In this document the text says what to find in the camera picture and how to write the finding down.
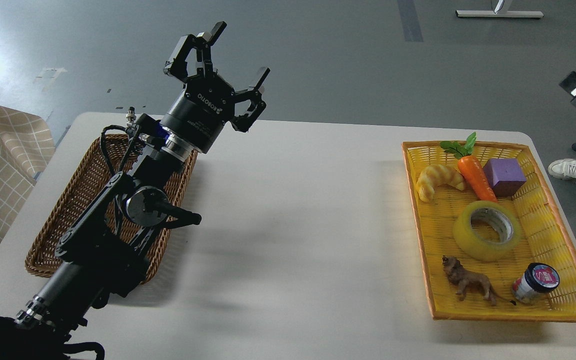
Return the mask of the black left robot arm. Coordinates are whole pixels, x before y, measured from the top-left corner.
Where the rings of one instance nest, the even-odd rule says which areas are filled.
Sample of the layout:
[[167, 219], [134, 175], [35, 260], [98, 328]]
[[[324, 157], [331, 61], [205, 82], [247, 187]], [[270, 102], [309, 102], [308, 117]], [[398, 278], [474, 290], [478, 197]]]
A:
[[128, 136], [126, 157], [142, 145], [137, 161], [128, 171], [123, 162], [110, 169], [105, 187], [57, 242], [62, 264], [15, 317], [0, 316], [0, 360], [68, 360], [87, 352], [103, 360], [102, 344], [70, 342], [71, 332], [110, 294], [126, 297], [145, 280], [147, 253], [162, 230], [201, 223], [201, 215], [173, 204], [167, 182], [192, 153], [207, 153], [226, 123], [246, 133], [266, 108], [261, 89], [269, 68], [239, 91], [214, 69], [211, 48], [226, 26], [217, 22], [179, 39], [163, 73], [183, 90], [161, 120], [141, 114], [118, 127]]

